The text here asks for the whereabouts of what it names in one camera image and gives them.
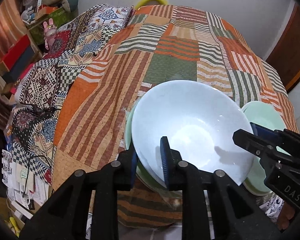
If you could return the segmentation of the person's right hand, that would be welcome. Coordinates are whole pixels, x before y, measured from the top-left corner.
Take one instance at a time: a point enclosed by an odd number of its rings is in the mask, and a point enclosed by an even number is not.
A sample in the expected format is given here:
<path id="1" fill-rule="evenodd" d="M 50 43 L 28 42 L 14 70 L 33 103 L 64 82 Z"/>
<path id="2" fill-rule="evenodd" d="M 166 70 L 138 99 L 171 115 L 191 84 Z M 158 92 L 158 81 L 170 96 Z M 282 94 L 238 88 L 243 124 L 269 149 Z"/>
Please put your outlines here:
<path id="1" fill-rule="evenodd" d="M 293 219 L 294 215 L 294 208 L 285 202 L 276 222 L 278 229 L 286 230 L 289 227 L 290 221 Z"/>

